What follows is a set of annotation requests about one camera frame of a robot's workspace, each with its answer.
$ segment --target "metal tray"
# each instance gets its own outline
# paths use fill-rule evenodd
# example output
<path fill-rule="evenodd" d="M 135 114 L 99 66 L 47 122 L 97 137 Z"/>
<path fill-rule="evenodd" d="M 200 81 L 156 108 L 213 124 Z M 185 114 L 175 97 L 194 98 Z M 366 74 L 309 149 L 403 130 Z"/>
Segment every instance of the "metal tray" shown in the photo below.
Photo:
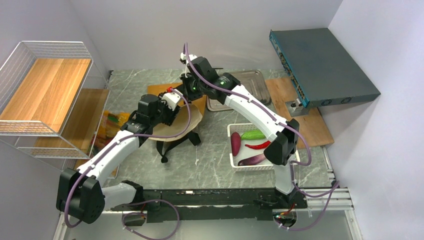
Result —
<path fill-rule="evenodd" d="M 241 84 L 261 103 L 268 105 L 271 103 L 270 93 L 265 85 L 265 79 L 259 70 L 245 70 L 229 72 L 237 78 Z M 212 112 L 231 110 L 230 107 L 222 105 L 219 101 L 209 99 L 206 100 L 207 109 Z"/>

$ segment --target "wall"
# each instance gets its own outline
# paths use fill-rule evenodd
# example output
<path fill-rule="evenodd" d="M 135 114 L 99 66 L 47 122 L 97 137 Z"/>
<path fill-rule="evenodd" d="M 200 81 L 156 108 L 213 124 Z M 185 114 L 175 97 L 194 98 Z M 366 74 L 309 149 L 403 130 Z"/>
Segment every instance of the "wall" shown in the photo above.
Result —
<path fill-rule="evenodd" d="M 422 239 L 424 2 L 344 0 L 329 29 L 381 91 L 321 109 L 335 174 L 365 239 Z"/>
<path fill-rule="evenodd" d="M 71 0 L 111 69 L 181 68 L 183 44 L 214 67 L 280 69 L 270 29 L 326 28 L 342 0 Z"/>
<path fill-rule="evenodd" d="M 0 65 L 23 40 L 82 41 L 107 74 L 67 0 L 0 0 Z M 0 153 L 0 238 L 52 239 L 59 219 L 60 172 L 1 141 Z"/>

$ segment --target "wire shelf rack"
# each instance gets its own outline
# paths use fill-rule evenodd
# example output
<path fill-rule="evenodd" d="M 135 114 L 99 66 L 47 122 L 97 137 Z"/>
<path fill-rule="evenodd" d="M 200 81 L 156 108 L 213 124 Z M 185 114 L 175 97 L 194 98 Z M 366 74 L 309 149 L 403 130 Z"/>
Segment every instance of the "wire shelf rack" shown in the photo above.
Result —
<path fill-rule="evenodd" d="M 91 129 L 95 128 L 95 130 L 91 135 L 90 133 L 87 134 L 90 139 L 88 139 L 89 147 L 86 149 L 80 149 L 80 147 L 63 136 L 63 131 L 66 128 L 66 124 L 72 118 L 72 113 L 74 108 L 76 108 L 78 99 L 86 89 L 107 90 L 107 92 L 102 93 L 102 101 L 99 101 L 99 106 L 96 108 L 97 112 L 104 111 L 106 101 L 109 97 L 109 85 L 106 78 L 97 68 L 83 42 L 21 41 L 17 44 L 6 62 L 0 67 L 0 114 L 5 110 L 37 59 L 90 59 L 90 63 L 60 130 L 53 130 L 45 122 L 36 119 L 2 119 L 0 120 L 0 136 L 17 137 L 18 139 L 15 144 L 11 145 L 35 158 L 64 159 L 63 166 L 56 167 L 62 170 L 65 167 L 73 166 L 76 159 L 90 158 L 90 152 L 93 149 L 91 138 L 96 137 L 100 125 L 102 114 L 96 116 L 98 117 L 98 119 L 95 119 L 97 122 L 93 123 L 91 127 Z M 55 143 L 52 147 L 39 143 L 49 143 L 53 139 L 62 142 Z"/>

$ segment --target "green cucumber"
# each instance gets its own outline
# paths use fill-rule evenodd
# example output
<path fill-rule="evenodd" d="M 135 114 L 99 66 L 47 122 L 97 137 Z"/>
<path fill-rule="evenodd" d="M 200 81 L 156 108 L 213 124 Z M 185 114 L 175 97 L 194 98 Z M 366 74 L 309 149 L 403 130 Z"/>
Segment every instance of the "green cucumber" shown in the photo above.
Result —
<path fill-rule="evenodd" d="M 241 140 L 261 140 L 265 139 L 265 135 L 261 132 L 261 130 L 250 130 L 241 135 Z"/>

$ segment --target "marble countertop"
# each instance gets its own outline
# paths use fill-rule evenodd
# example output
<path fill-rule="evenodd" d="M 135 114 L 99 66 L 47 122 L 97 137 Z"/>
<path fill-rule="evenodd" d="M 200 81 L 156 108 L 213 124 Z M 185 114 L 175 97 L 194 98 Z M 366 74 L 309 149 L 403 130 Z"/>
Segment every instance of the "marble countertop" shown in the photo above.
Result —
<path fill-rule="evenodd" d="M 223 69 L 218 72 L 235 72 L 243 69 Z M 260 69 L 265 79 L 286 76 L 283 70 Z M 147 93 L 148 85 L 175 83 L 181 69 L 142 69 L 114 71 L 110 77 L 111 93 L 106 109 L 131 113 L 138 100 Z M 147 140 L 120 165 L 116 179 L 105 186 L 130 180 L 145 189 L 210 189 L 210 188 L 272 188 L 275 185 L 273 170 L 233 172 L 230 165 L 231 146 L 227 139 L 227 125 L 249 121 L 234 110 L 212 112 L 205 110 L 195 132 L 201 144 L 193 146 L 185 141 L 167 153 L 168 163 L 161 163 L 156 142 Z M 330 187 L 327 164 L 321 147 L 312 147 L 312 164 L 295 166 L 295 177 L 300 187 Z M 307 161 L 305 150 L 299 150 L 300 160 Z"/>

